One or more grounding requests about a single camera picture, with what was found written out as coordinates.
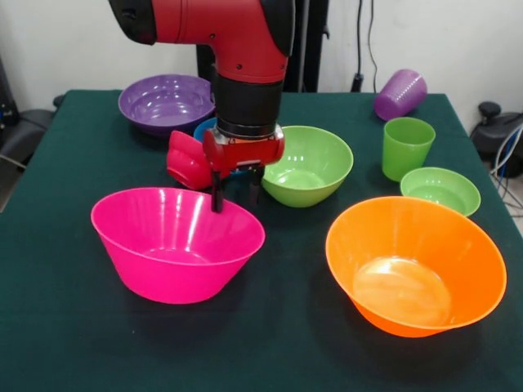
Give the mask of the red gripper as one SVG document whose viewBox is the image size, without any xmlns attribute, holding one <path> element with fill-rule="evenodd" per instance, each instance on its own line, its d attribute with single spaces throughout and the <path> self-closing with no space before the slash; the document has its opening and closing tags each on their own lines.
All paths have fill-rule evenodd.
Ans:
<svg viewBox="0 0 523 392">
<path fill-rule="evenodd" d="M 285 139 L 282 129 L 260 140 L 248 140 L 222 135 L 217 129 L 203 134 L 203 152 L 212 169 L 212 211 L 221 213 L 223 192 L 221 172 L 232 172 L 242 167 L 251 170 L 249 202 L 258 204 L 262 185 L 262 167 L 278 162 L 284 153 Z"/>
</svg>

